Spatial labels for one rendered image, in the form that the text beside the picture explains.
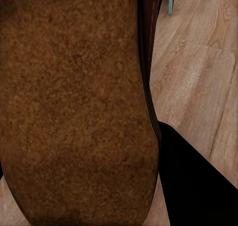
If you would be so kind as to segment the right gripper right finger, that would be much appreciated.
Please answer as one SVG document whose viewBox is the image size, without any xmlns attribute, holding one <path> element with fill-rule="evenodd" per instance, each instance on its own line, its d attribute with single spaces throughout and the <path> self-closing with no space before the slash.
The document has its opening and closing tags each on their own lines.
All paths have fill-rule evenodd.
<svg viewBox="0 0 238 226">
<path fill-rule="evenodd" d="M 171 226 L 238 226 L 238 189 L 173 127 L 158 123 L 158 174 Z"/>
</svg>

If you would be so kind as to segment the sandal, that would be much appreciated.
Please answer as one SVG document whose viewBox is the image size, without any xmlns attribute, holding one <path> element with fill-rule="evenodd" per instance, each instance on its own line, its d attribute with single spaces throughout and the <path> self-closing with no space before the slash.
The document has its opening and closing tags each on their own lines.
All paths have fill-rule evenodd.
<svg viewBox="0 0 238 226">
<path fill-rule="evenodd" d="M 142 226 L 162 134 L 162 0 L 0 0 L 0 162 L 31 226 Z"/>
</svg>

